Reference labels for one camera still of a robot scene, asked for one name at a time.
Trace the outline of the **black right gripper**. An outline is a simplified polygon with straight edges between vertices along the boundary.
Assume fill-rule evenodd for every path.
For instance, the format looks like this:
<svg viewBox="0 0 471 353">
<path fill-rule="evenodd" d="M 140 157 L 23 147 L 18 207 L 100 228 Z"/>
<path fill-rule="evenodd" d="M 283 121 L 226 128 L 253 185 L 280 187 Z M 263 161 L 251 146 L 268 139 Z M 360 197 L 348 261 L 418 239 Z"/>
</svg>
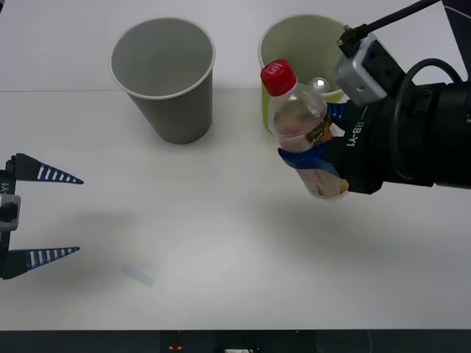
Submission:
<svg viewBox="0 0 471 353">
<path fill-rule="evenodd" d="M 347 180 L 353 193 L 373 194 L 384 182 L 401 183 L 404 178 L 392 165 L 389 147 L 393 104 L 389 96 L 365 107 L 350 100 L 327 103 L 330 120 L 344 131 L 343 136 L 306 151 L 279 148 L 277 152 L 293 169 L 319 169 Z"/>
</svg>

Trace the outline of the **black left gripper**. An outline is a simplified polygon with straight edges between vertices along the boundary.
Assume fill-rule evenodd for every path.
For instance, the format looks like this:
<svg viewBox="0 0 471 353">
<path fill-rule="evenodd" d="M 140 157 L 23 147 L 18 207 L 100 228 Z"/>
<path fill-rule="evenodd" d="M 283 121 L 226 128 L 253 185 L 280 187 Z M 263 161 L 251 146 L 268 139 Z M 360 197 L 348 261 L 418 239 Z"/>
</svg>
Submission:
<svg viewBox="0 0 471 353">
<path fill-rule="evenodd" d="M 80 250 L 80 247 L 8 250 L 10 233 L 17 229 L 16 180 L 83 185 L 84 182 L 59 168 L 26 154 L 13 156 L 1 170 L 1 279 L 13 279 Z"/>
</svg>

